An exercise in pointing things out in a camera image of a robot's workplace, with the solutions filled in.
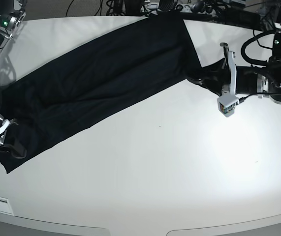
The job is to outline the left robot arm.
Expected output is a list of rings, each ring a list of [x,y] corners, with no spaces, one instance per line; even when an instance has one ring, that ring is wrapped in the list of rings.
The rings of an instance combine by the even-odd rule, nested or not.
[[[267,60],[252,59],[246,54],[246,48],[262,37],[272,35],[273,43],[268,49],[272,54]],[[221,43],[225,56],[225,69],[228,71],[227,83],[222,86],[218,98],[219,108],[228,112],[251,96],[268,97],[274,103],[281,104],[281,22],[279,27],[253,34],[241,47],[241,56],[249,66],[237,66],[234,52],[226,43]]]

